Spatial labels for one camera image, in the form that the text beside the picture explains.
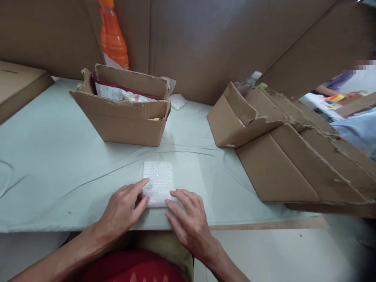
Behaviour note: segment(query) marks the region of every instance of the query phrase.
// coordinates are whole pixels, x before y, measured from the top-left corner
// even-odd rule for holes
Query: forearm
[[[323,85],[320,85],[319,87],[315,88],[315,90],[321,94],[327,95],[327,96],[335,96],[338,94],[341,94],[341,92],[329,89]]]
[[[215,259],[203,263],[219,282],[250,282],[230,259],[219,242],[215,257]]]
[[[76,238],[33,264],[11,281],[63,281],[107,248],[107,245],[96,241],[93,229],[94,225],[89,226]]]

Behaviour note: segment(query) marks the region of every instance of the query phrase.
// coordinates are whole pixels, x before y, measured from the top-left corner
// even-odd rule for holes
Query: white wall
[[[342,92],[366,90],[368,93],[376,92],[376,61],[373,65],[363,66],[363,70],[357,70],[356,74],[340,89]]]

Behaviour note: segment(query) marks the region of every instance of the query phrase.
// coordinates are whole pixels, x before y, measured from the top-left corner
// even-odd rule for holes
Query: light green tablecloth
[[[258,199],[236,153],[217,148],[211,106],[172,109],[159,147],[105,143],[60,79],[0,126],[0,159],[15,168],[0,198],[0,232],[83,230],[102,215],[122,185],[142,178],[144,161],[173,164],[175,188],[201,195],[210,225],[312,216]],[[0,187],[9,171],[0,164]],[[134,229],[167,229],[166,209],[149,209]]]

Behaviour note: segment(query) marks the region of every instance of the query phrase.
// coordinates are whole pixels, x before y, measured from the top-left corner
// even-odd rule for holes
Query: orange bottle
[[[107,66],[129,70],[128,50],[121,35],[114,0],[99,0],[101,4],[101,44]]]

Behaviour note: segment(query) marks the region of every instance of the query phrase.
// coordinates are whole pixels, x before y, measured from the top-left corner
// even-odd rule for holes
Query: hand
[[[137,207],[135,203],[142,196],[142,188],[149,180],[145,178],[136,184],[125,185],[111,196],[102,217],[94,224],[94,235],[98,242],[111,243],[136,223],[145,210],[149,197],[144,197]]]
[[[173,201],[166,200],[166,205],[174,214],[166,213],[166,217],[178,240],[203,264],[211,264],[221,245],[210,233],[202,198],[196,193],[181,189],[171,191],[170,194],[178,198],[187,211]]]

